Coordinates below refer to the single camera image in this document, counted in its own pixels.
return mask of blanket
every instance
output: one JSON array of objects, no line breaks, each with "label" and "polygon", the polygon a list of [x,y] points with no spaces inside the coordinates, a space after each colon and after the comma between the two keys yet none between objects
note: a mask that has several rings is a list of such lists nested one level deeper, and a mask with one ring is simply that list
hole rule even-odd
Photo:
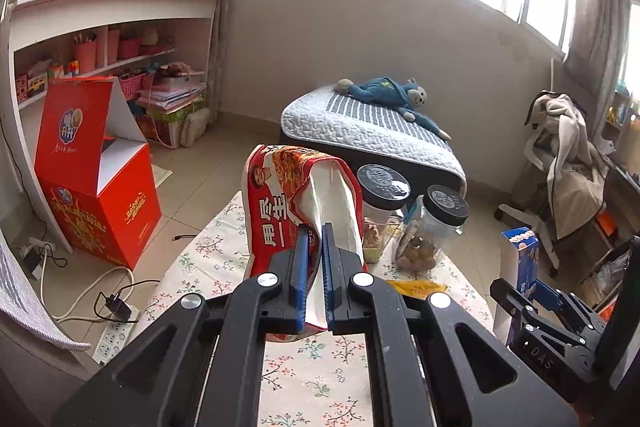
[{"label": "blanket", "polygon": [[[444,252],[428,273],[399,272],[393,243],[369,271],[383,279],[427,279],[447,285],[447,293],[485,328],[493,319],[480,294]],[[136,325],[140,334],[185,293],[204,298],[229,293],[242,282],[249,260],[244,209],[238,192],[178,256],[156,288]],[[293,343],[267,343],[264,352],[258,424],[276,427],[370,427],[373,425],[364,335],[322,332]]]},{"label": "blanket", "polygon": [[529,121],[536,133],[527,143],[525,156],[547,172],[556,237],[562,239],[602,208],[607,166],[587,139],[584,117],[568,95],[542,94],[533,103]]}]

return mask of white cable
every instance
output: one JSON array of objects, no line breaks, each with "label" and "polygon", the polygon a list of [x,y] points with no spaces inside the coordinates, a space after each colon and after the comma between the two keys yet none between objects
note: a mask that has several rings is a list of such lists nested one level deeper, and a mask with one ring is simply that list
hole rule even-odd
[{"label": "white cable", "polygon": [[[44,249],[44,260],[42,261],[42,275],[40,276],[40,302],[42,303],[42,305],[44,306],[44,309],[47,309],[47,305],[44,303],[44,293],[43,293],[43,286],[44,286],[44,269],[47,266],[47,250],[46,248]],[[94,282],[91,283],[91,285],[89,285],[76,299],[76,301],[71,304],[71,308],[69,308],[66,313],[60,315],[60,317],[56,317],[54,314],[50,314],[52,318],[54,318],[58,324],[63,323],[65,321],[85,321],[85,322],[101,322],[103,319],[99,318],[99,317],[78,317],[78,316],[69,316],[71,314],[71,312],[74,310],[74,308],[78,305],[78,302],[80,302],[80,299],[82,297],[84,297],[89,291],[92,290],[92,288],[94,288],[95,285],[97,285],[98,282],[100,282],[102,279],[104,279],[105,277],[107,277],[110,273],[115,272],[116,270],[126,270],[127,274],[129,275],[129,278],[131,279],[131,284],[134,284],[136,281],[133,277],[133,272],[127,268],[126,266],[114,266],[113,268],[111,268],[110,270],[107,270],[105,273],[103,273],[102,275],[100,275],[100,277],[98,277],[98,279],[96,279]],[[129,288],[129,292],[122,297],[123,301],[127,301],[127,299],[131,296],[131,294],[133,293],[133,288],[134,286],[132,286],[131,288]]]}]

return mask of instant noodle bag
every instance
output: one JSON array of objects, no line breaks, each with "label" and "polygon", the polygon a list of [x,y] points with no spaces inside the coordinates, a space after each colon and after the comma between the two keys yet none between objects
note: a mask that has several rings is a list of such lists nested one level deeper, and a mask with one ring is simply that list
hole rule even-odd
[{"label": "instant noodle bag", "polygon": [[335,244],[362,262],[362,194],[340,158],[289,145],[258,145],[244,166],[242,204],[250,260],[244,274],[269,269],[271,256],[295,247],[298,225],[308,225],[309,275],[305,330],[300,335],[269,335],[292,341],[326,329],[320,233],[332,223]]}]

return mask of blue and white box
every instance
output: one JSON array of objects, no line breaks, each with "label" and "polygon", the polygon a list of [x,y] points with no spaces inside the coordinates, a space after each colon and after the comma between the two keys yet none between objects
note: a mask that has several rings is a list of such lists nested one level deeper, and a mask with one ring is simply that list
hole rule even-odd
[{"label": "blue and white box", "polygon": [[[500,277],[530,299],[536,290],[540,245],[536,234],[527,227],[502,232]],[[495,336],[504,344],[513,338],[511,315],[498,306],[494,318]]]}]

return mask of power strip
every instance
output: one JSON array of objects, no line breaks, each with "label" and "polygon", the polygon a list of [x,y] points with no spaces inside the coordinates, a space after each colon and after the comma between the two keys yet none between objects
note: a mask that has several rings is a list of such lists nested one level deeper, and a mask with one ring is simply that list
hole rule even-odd
[{"label": "power strip", "polygon": [[[130,304],[127,306],[131,308],[131,316],[129,317],[129,320],[136,320],[140,313],[139,309]],[[133,326],[135,326],[135,323],[107,322],[107,325],[104,327],[104,331],[102,332],[102,336],[100,337],[100,341],[98,342],[98,345],[95,346],[92,359],[100,365],[105,365],[109,362],[123,350],[129,340],[131,331],[133,331]]]}]

